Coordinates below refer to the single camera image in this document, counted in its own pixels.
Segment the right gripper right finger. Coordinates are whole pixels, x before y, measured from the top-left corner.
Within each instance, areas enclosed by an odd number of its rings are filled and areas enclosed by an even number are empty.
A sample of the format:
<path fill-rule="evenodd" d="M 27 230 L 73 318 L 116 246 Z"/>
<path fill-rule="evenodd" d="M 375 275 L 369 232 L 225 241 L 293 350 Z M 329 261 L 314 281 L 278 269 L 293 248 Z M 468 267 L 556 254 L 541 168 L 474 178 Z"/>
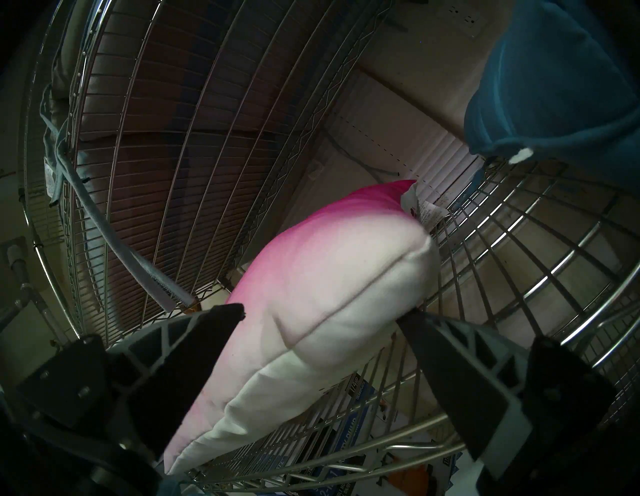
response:
<path fill-rule="evenodd" d="M 613 384 L 545 335 L 525 348 L 497 330 L 411 310 L 397 320 L 479 481 L 557 481 L 613 402 Z"/>

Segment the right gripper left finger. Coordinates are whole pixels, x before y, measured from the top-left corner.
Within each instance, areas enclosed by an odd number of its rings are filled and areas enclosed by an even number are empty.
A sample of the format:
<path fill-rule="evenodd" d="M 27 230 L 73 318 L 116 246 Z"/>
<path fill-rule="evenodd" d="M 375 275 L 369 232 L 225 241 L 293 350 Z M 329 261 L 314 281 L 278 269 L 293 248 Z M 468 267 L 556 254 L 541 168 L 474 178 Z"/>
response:
<path fill-rule="evenodd" d="M 25 430 L 75 456 L 160 456 L 245 318 L 241 303 L 173 317 L 106 349 L 90 334 L 16 388 Z"/>

